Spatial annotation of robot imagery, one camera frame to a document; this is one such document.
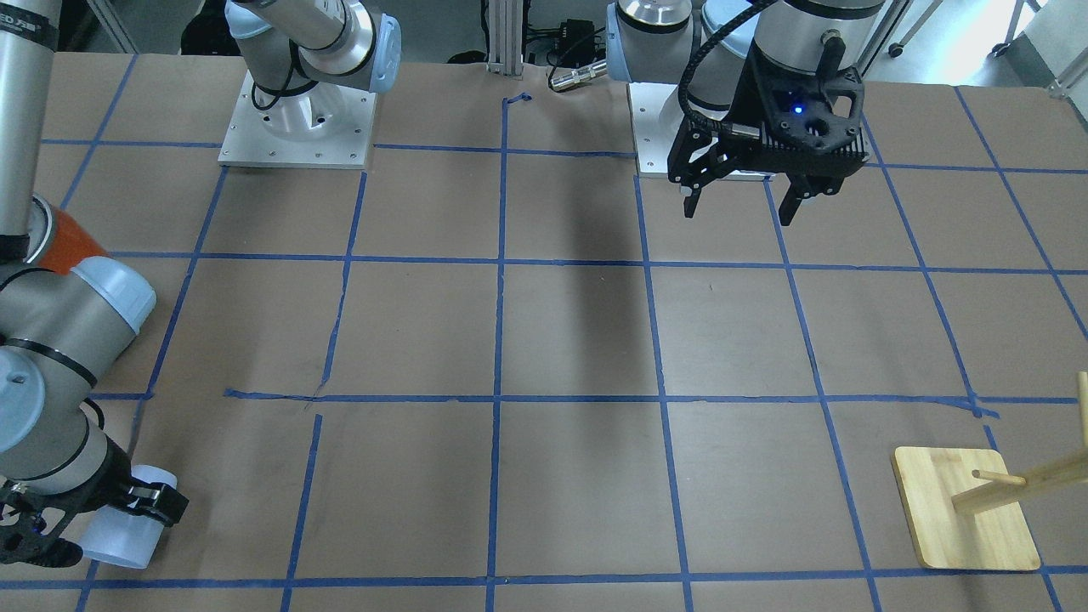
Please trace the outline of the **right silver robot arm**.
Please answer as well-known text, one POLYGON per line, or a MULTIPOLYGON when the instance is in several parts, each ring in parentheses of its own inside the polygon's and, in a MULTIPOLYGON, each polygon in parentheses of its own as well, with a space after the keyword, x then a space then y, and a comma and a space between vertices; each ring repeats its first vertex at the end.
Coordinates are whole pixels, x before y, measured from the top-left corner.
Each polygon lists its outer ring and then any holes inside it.
POLYGON ((3 3, 3 562, 144 570, 188 500, 173 473, 133 465, 104 416, 87 414, 156 292, 35 197, 61 11, 3 3))

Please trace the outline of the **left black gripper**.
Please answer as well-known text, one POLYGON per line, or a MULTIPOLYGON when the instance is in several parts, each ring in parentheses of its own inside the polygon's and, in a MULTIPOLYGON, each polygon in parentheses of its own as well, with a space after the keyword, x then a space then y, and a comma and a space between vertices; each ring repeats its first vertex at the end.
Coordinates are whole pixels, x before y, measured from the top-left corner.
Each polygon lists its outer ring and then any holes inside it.
POLYGON ((694 217, 702 189, 735 171, 790 175, 778 206, 781 227, 792 224, 802 201, 824 194, 831 179, 855 174, 868 154, 860 128, 865 86, 858 68, 834 75, 804 74, 750 51, 729 112, 704 117, 691 105, 692 59, 681 76, 677 102, 683 112, 670 148, 667 178, 683 187, 683 215, 694 217))

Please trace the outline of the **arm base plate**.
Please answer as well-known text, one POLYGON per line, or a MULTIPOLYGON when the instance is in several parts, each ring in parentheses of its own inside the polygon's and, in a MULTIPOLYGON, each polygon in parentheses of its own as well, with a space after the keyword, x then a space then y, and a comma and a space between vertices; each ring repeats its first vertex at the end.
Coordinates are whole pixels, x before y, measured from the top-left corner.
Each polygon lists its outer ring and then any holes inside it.
POLYGON ((255 107, 270 100, 271 94, 256 88, 246 74, 218 155, 220 164, 366 169, 376 121, 376 93, 319 82, 306 93, 280 98, 268 110, 255 107))
POLYGON ((638 175, 667 179, 667 158, 679 132, 683 110, 677 105, 677 85, 665 82, 630 82, 628 101, 638 175))

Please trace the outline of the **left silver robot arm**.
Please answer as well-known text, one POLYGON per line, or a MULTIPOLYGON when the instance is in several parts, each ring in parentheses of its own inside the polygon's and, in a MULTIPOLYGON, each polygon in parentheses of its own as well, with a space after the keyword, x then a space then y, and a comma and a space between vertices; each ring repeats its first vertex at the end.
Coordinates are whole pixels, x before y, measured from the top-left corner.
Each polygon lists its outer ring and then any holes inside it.
POLYGON ((603 32, 636 162, 692 218, 719 179, 784 175, 779 222, 867 162, 860 51, 881 1, 617 1, 603 32))

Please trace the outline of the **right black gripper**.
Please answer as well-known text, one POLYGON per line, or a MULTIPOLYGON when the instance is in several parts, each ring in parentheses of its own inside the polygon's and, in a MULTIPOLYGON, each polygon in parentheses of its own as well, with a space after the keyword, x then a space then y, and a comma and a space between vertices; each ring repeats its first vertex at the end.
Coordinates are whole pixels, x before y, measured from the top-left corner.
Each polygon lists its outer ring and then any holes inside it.
POLYGON ((11 507, 13 522, 1 527, 1 563, 30 564, 38 567, 71 567, 84 558, 74 541, 62 537, 74 518, 113 503, 126 504, 126 513, 173 527, 190 504, 175 485, 146 484, 131 478, 127 458, 109 458, 87 484, 59 495, 25 489, 15 484, 3 486, 3 506, 11 507))

